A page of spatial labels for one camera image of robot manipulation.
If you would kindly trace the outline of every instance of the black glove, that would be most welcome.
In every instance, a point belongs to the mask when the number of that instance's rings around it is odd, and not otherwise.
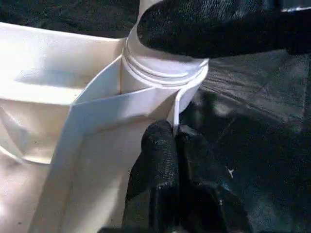
[[[175,139],[170,124],[158,121],[146,130],[141,150],[130,174],[124,229],[251,232],[229,172],[201,134],[182,126]]]
[[[288,49],[311,49],[311,1],[164,0],[138,24],[138,37],[152,49],[214,58]]]

